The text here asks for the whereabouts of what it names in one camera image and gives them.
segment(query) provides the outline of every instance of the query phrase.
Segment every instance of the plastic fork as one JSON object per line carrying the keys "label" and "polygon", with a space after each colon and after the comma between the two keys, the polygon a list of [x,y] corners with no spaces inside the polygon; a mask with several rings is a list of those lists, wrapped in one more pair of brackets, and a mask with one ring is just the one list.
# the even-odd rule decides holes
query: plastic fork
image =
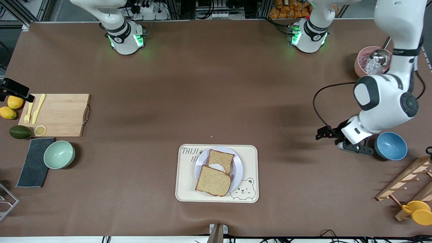
{"label": "plastic fork", "polygon": [[29,110],[27,111],[27,114],[24,117],[24,124],[28,125],[30,123],[30,117],[33,109],[33,102],[29,103]]}

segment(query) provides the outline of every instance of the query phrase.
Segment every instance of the bowl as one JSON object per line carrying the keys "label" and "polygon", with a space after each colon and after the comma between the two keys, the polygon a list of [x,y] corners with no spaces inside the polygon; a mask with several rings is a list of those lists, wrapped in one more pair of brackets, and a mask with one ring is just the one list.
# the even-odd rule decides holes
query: bowl
{"label": "bowl", "polygon": [[393,132],[385,132],[375,140],[375,151],[379,156],[388,160],[401,160],[408,153],[407,143]]}
{"label": "bowl", "polygon": [[[378,46],[368,46],[368,47],[365,47],[365,48],[363,48],[358,54],[357,54],[357,58],[356,58],[356,60],[355,60],[355,62],[354,62],[354,70],[356,71],[356,74],[359,76],[359,77],[363,77],[363,76],[366,76],[366,75],[368,75],[368,73],[361,67],[361,65],[360,65],[360,62],[359,62],[359,57],[360,56],[369,56],[369,54],[371,53],[371,52],[373,52],[373,51],[375,51],[375,50],[377,50],[377,49],[381,49],[381,47],[378,47]],[[389,51],[387,51],[387,50],[385,50],[389,55],[390,55],[390,61],[388,62],[388,64],[384,67],[384,73],[385,72],[387,72],[387,70],[389,69],[389,67],[390,67],[390,63],[391,63],[391,58],[392,58],[392,54],[389,52]]]}
{"label": "bowl", "polygon": [[75,149],[66,141],[52,143],[44,153],[45,165],[50,169],[64,168],[75,159]]}

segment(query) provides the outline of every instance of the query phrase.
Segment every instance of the dish towel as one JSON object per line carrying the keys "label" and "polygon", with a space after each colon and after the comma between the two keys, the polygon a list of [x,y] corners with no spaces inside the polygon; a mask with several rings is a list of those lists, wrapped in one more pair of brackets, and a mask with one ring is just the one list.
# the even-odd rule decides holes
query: dish towel
{"label": "dish towel", "polygon": [[16,187],[43,187],[48,174],[48,167],[44,163],[44,153],[52,143],[54,143],[53,137],[30,140],[29,151]]}

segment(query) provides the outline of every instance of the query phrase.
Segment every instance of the plate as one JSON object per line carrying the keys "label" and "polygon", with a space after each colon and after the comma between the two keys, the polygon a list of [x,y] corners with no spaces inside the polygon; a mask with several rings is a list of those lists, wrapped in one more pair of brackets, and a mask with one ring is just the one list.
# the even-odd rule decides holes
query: plate
{"label": "plate", "polygon": [[240,157],[234,151],[227,147],[217,146],[204,150],[197,158],[197,163],[195,164],[195,178],[198,181],[202,165],[208,164],[211,149],[219,152],[234,154],[234,158],[232,159],[231,164],[231,172],[229,174],[229,176],[231,177],[231,187],[229,188],[229,192],[232,192],[240,184],[241,178],[243,177],[243,165],[241,164]]}

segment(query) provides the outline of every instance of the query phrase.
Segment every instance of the yellow knife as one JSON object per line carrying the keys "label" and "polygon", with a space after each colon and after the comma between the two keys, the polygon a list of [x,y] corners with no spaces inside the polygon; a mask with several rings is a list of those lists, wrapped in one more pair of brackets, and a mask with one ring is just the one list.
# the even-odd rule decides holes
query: yellow knife
{"label": "yellow knife", "polygon": [[41,95],[41,99],[39,100],[38,108],[37,108],[36,111],[33,113],[33,117],[32,117],[32,124],[33,124],[33,125],[36,123],[36,119],[38,118],[39,111],[41,110],[41,106],[42,106],[42,103],[43,103],[44,100],[45,100],[45,97],[47,97],[46,94],[42,94],[42,95]]}

